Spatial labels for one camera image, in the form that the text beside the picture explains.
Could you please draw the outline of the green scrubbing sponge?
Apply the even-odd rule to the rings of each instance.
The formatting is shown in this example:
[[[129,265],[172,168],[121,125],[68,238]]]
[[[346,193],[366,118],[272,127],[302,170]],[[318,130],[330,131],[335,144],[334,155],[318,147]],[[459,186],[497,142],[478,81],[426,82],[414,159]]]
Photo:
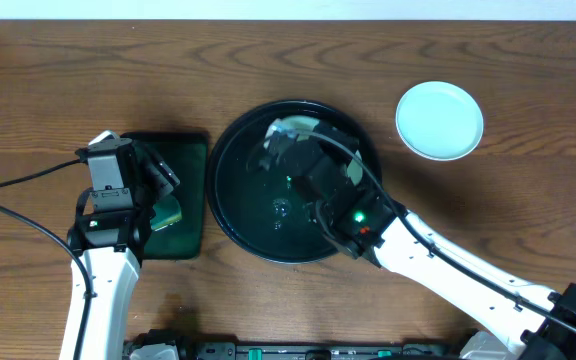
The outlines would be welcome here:
[[[166,195],[153,206],[153,216],[150,219],[151,230],[162,230],[179,222],[182,218],[182,208],[178,199],[173,194]]]

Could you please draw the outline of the mint green plate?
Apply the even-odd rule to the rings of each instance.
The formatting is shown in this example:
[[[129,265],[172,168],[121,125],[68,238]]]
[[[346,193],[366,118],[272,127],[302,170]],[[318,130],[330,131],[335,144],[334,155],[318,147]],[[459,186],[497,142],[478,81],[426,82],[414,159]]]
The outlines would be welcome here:
[[[454,161],[473,152],[484,134],[484,115],[474,97],[443,81],[419,83],[400,98],[394,116],[402,142],[434,161]]]
[[[300,122],[299,129],[313,131],[317,125],[321,123],[321,121],[317,118],[306,116],[306,115],[290,115],[284,118],[294,119]],[[263,142],[263,148],[265,150],[269,150],[269,142]],[[348,165],[343,166],[343,172],[345,175],[352,181],[354,185],[358,185],[363,177],[363,170],[360,165],[351,160]]]

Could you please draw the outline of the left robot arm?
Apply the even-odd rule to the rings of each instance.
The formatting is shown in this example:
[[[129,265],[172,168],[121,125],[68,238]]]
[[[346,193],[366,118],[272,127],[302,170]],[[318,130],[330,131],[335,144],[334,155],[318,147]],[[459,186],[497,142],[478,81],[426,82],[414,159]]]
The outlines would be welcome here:
[[[92,185],[67,236],[72,293],[60,356],[119,359],[145,245],[181,217],[171,198],[180,181],[156,151],[109,130],[76,153]]]

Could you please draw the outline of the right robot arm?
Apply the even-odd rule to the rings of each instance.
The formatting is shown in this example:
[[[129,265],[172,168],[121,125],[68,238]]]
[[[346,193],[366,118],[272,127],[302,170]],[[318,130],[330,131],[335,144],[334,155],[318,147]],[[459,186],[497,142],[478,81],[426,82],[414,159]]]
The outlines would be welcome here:
[[[261,145],[260,167],[291,180],[337,250],[428,288],[516,359],[576,359],[576,284],[558,293],[449,241],[385,192],[356,138],[323,122],[276,119]]]

